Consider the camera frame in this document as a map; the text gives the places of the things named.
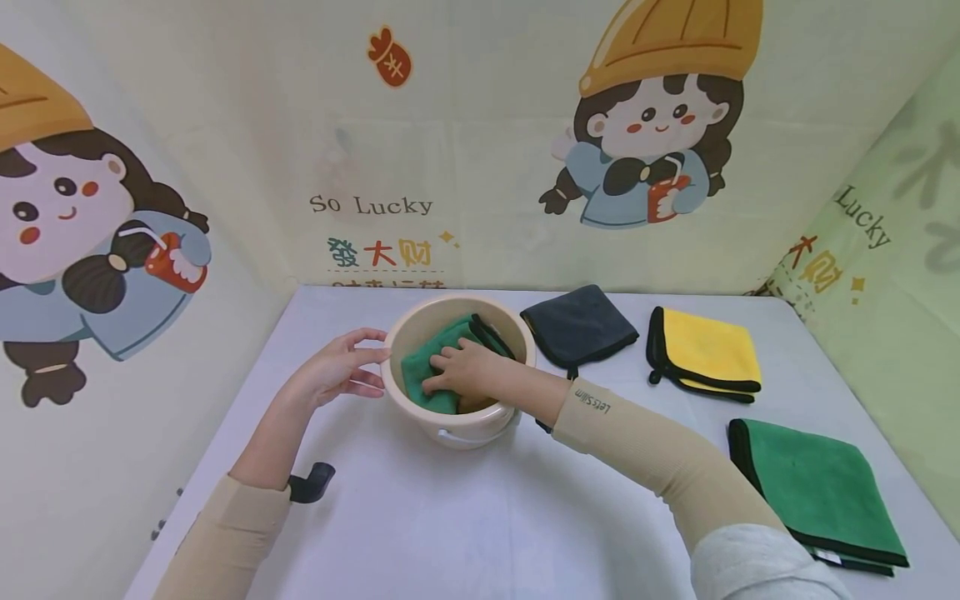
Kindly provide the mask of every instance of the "green towel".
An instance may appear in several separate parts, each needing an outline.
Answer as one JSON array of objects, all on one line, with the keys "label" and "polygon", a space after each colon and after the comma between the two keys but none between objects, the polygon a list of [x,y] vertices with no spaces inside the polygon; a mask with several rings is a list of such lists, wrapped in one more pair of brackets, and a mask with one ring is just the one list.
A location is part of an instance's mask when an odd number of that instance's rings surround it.
[{"label": "green towel", "polygon": [[467,315],[458,319],[430,338],[416,352],[400,361],[403,382],[407,387],[407,397],[414,403],[435,413],[457,414],[457,401],[460,400],[460,396],[449,390],[439,390],[434,395],[428,396],[423,392],[423,380],[438,374],[430,366],[430,357],[434,354],[440,354],[440,350],[444,349],[445,346],[458,348],[460,338],[467,338],[472,342],[482,344],[501,356],[514,358],[513,353],[503,343],[500,336],[496,334],[496,331],[485,324],[479,315]]},{"label": "green towel", "polygon": [[840,555],[847,568],[910,566],[856,446],[747,419],[731,421],[728,440],[733,462],[801,544]]}]

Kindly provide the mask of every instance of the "yellow towel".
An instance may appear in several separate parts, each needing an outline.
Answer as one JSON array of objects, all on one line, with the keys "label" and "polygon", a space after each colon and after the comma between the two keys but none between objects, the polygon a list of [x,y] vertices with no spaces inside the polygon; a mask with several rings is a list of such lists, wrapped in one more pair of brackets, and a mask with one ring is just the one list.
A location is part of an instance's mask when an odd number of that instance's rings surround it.
[{"label": "yellow towel", "polygon": [[695,394],[751,403],[760,365],[746,327],[658,306],[650,317],[650,383],[666,377]]}]

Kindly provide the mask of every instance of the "bucket handle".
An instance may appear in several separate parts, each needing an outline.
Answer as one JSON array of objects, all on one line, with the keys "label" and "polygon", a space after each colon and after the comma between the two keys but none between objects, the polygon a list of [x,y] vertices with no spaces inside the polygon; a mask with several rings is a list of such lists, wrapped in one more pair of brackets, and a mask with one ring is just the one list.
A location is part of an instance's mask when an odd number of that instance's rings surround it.
[{"label": "bucket handle", "polygon": [[454,442],[456,444],[470,444],[470,445],[489,444],[493,440],[496,440],[503,434],[507,433],[507,430],[510,429],[511,427],[516,427],[516,425],[520,423],[521,415],[522,413],[520,412],[520,410],[518,408],[515,408],[514,415],[510,417],[510,422],[508,422],[503,429],[497,431],[492,436],[488,437],[486,440],[464,440],[463,438],[458,438],[457,436],[453,435],[446,429],[439,430],[437,432],[437,437],[440,438],[441,440],[446,440],[447,442]]}]

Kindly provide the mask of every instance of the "red chinese characters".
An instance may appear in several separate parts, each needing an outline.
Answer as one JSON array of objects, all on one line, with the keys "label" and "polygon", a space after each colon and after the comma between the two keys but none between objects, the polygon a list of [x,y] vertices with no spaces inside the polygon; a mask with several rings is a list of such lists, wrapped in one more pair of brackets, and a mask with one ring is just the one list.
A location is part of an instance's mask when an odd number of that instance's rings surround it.
[{"label": "red chinese characters", "polygon": [[384,26],[380,35],[370,36],[370,50],[367,56],[376,65],[383,81],[390,87],[400,87],[407,83],[414,65],[406,48],[394,41],[394,33]]}]

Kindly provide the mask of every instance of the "microfiber towel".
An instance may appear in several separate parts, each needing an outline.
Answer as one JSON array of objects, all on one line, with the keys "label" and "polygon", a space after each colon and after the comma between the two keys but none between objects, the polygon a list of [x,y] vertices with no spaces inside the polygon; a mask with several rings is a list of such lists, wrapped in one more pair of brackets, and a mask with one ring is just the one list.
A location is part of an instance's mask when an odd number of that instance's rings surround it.
[{"label": "microfiber towel", "polygon": [[507,345],[492,327],[485,324],[479,315],[467,315],[448,325],[440,333],[430,338],[416,352],[400,361],[400,370],[403,372],[403,383],[407,388],[407,397],[418,406],[445,415],[457,414],[457,403],[460,396],[449,390],[439,390],[432,396],[423,391],[423,380],[439,374],[430,366],[430,357],[440,354],[446,346],[459,347],[460,338],[468,340],[493,350],[501,356],[516,359]]},{"label": "microfiber towel", "polygon": [[609,358],[639,334],[596,285],[535,304],[520,313],[543,355],[574,379],[577,368]]},{"label": "microfiber towel", "polygon": [[747,419],[732,420],[727,437],[733,463],[814,557],[889,576],[910,566],[856,446]]},{"label": "microfiber towel", "polygon": [[744,404],[760,391],[754,341],[743,326],[658,306],[650,316],[651,385],[666,377],[688,392]]}]

